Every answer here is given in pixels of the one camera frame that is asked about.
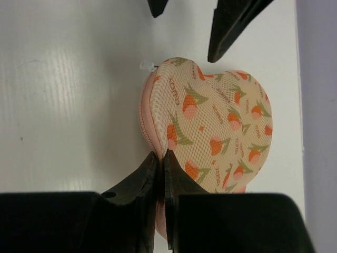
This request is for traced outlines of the floral mesh laundry bag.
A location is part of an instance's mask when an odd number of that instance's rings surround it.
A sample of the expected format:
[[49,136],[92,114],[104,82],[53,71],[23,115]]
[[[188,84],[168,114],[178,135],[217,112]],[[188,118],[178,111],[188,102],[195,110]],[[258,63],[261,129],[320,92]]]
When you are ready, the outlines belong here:
[[270,101],[251,74],[204,74],[182,57],[149,74],[139,121],[157,156],[172,150],[189,177],[210,193],[244,193],[272,141]]

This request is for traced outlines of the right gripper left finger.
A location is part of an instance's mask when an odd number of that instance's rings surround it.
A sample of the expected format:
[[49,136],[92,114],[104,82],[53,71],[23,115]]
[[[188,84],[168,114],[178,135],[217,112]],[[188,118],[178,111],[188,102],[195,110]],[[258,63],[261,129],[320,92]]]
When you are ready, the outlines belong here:
[[113,207],[108,215],[111,252],[153,252],[158,157],[152,151],[141,165],[101,194]]

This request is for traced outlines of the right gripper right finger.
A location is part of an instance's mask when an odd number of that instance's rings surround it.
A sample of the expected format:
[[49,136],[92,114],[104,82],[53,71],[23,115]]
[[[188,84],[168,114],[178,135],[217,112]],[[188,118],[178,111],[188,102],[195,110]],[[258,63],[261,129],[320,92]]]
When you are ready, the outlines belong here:
[[177,198],[184,194],[208,194],[180,166],[174,152],[167,150],[163,159],[165,185],[165,218],[168,248],[173,249],[174,225],[176,222],[175,208]]

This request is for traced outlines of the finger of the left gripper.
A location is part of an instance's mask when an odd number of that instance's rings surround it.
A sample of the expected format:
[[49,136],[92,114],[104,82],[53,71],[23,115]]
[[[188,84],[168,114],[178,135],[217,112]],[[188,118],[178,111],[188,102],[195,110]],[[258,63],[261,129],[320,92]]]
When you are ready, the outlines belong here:
[[219,0],[214,10],[207,61],[215,63],[272,0]]
[[154,18],[163,14],[168,0],[147,0],[151,14]]

